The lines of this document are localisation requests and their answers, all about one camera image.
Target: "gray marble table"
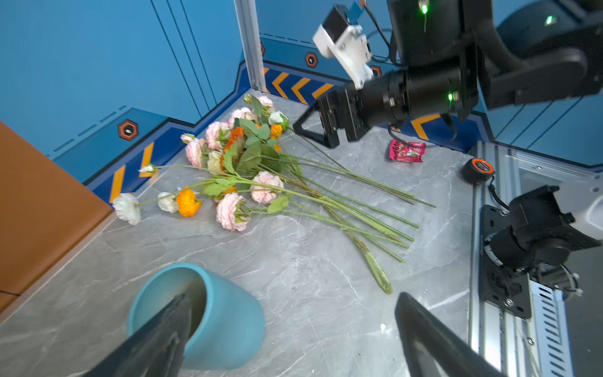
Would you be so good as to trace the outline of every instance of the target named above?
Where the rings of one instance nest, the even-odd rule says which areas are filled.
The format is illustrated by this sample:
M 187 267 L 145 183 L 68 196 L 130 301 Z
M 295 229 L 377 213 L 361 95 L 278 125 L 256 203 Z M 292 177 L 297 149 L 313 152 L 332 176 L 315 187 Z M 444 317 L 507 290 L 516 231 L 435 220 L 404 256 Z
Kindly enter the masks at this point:
M 273 100 L 291 119 L 305 109 L 280 97 Z M 232 108 L 241 105 L 239 100 Z M 316 127 L 319 120 L 315 115 L 309 122 Z M 421 225 L 415 229 L 379 216 L 416 239 L 408 250 L 393 247 L 405 259 L 402 264 L 371 247 L 393 294 L 379 288 L 343 231 L 317 220 L 278 214 L 254 218 L 239 233 L 216 223 L 209 200 L 192 219 L 147 206 L 140 224 L 114 221 L 0 326 L 0 375 L 83 374 L 126 339 L 127 313 L 145 281 L 170 264 L 190 262 L 254 294 L 267 328 L 262 349 L 243 368 L 182 370 L 181 376 L 407 376 L 394 320 L 400 292 L 411 293 L 467 339 L 472 187 L 457 173 L 468 156 L 434 147 L 423 163 L 391 162 L 385 158 L 390 140 L 384 129 L 374 128 L 361 142 L 349 144 L 343 137 L 329 154 L 354 172 L 417 194 L 436 209 L 412 206 L 311 168 L 305 172 Z M 283 144 L 290 153 L 324 159 L 292 133 Z M 201 177 L 186 168 L 165 170 L 142 200 Z

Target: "yellow flower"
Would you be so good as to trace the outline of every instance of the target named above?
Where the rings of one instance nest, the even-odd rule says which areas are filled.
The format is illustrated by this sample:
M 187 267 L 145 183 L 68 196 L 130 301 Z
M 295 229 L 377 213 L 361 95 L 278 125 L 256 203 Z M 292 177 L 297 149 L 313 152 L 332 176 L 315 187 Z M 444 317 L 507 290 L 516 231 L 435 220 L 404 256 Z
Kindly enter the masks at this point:
M 195 192 L 191 189 L 186 189 L 186 187 L 184 191 L 179 193 L 176 203 L 178 203 L 180 215 L 184 217 L 193 217 L 199 211 L 199 208 L 201 208 L 201 200 L 197 200 Z
M 280 134 L 283 133 L 283 126 L 281 126 L 280 124 L 275 124 L 270 127 L 270 132 L 272 133 L 272 136 L 274 136 L 275 139 L 278 139 L 280 137 Z

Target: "brown panel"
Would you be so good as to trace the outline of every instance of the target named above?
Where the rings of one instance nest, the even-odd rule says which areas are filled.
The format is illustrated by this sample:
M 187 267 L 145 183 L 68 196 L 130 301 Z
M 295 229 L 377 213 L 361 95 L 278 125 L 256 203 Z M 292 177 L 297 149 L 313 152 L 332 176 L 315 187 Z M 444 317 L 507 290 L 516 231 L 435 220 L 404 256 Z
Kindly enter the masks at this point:
M 8 306 L 10 305 L 11 302 L 15 301 L 17 299 L 18 296 L 15 296 L 14 294 L 8 294 L 8 293 L 4 293 L 4 292 L 0 292 L 0 313 L 8 308 Z
M 21 294 L 111 207 L 2 122 L 0 161 L 0 290 Z

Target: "snack packet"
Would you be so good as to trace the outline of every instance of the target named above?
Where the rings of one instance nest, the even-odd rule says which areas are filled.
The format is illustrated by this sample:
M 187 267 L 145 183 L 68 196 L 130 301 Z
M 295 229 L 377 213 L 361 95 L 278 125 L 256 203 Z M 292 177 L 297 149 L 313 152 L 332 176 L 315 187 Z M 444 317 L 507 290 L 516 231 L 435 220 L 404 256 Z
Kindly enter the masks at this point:
M 406 145 L 393 140 L 390 145 L 390 159 L 402 162 L 423 162 L 425 143 L 407 142 Z

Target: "blue vase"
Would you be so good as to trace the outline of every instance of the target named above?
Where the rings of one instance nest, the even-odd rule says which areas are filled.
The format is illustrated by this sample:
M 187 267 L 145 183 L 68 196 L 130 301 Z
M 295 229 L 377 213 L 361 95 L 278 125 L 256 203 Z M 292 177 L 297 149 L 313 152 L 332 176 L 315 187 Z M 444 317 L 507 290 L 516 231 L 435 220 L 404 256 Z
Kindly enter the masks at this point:
M 259 302 L 237 284 L 190 263 L 178 263 L 153 276 L 132 304 L 128 336 L 176 294 L 191 300 L 191 333 L 184 369 L 240 368 L 259 351 L 266 327 Z

